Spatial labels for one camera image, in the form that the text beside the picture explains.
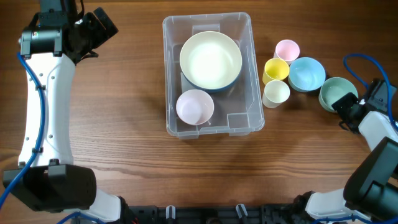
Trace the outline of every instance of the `gray plastic bin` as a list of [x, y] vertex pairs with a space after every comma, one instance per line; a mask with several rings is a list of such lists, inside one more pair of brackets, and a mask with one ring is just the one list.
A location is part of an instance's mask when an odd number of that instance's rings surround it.
[[[210, 120], [198, 126], [184, 123], [175, 111], [179, 96], [194, 89], [180, 67], [183, 44], [203, 31], [218, 31], [239, 46], [243, 64], [239, 78], [228, 90], [210, 93], [215, 110]], [[229, 133], [247, 135], [265, 123], [261, 104], [259, 76], [254, 51], [250, 16], [245, 12], [192, 16], [169, 16], [163, 21], [164, 65], [166, 82], [166, 128], [180, 139], [194, 139], [201, 134]]]

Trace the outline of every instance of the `yellow cup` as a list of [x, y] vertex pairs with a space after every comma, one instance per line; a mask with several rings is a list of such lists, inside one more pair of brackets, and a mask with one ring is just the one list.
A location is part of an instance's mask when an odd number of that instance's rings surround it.
[[273, 80], [283, 80], [289, 75], [289, 65], [280, 58], [269, 59], [264, 67], [262, 82], [267, 84]]

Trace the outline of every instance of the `brown tabletop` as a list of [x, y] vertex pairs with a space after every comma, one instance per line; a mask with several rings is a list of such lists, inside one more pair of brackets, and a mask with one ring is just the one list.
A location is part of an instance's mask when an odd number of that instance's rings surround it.
[[[349, 53], [378, 59], [398, 84], [397, 1], [85, 2], [87, 12], [101, 6], [119, 33], [96, 50], [99, 58], [76, 67], [70, 143], [75, 164], [93, 169], [98, 187], [121, 195], [129, 205], [287, 203], [309, 190], [344, 187], [369, 154], [362, 136], [342, 130], [339, 117], [320, 106], [317, 92], [292, 90], [283, 105], [264, 108], [264, 128], [248, 136], [214, 134], [188, 141], [170, 136], [162, 38], [167, 16], [247, 12], [260, 77], [276, 43], [292, 39], [301, 57], [317, 59], [330, 77], [350, 80], [359, 95], [364, 87], [342, 63]], [[16, 169], [24, 140], [27, 80], [16, 58], [17, 40], [38, 11], [30, 0], [0, 1], [1, 170]], [[349, 63], [369, 83], [381, 78], [365, 60]], [[32, 212], [10, 196], [0, 220], [55, 223], [65, 215]]]

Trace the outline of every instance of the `light pink bowl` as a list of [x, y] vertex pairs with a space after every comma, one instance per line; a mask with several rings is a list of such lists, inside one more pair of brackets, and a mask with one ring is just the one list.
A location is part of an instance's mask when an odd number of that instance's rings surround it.
[[293, 40], [281, 40], [275, 48], [275, 56], [286, 62], [293, 62], [300, 55], [300, 47]]
[[199, 125], [208, 121], [214, 112], [211, 96], [202, 90], [188, 90], [177, 100], [178, 117], [185, 123]]

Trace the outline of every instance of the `light blue bowl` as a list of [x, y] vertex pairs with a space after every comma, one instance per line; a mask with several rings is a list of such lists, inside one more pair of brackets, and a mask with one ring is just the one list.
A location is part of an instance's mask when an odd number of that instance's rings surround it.
[[313, 58], [299, 58], [290, 65], [288, 81], [296, 91], [305, 93], [319, 89], [325, 80], [325, 69]]

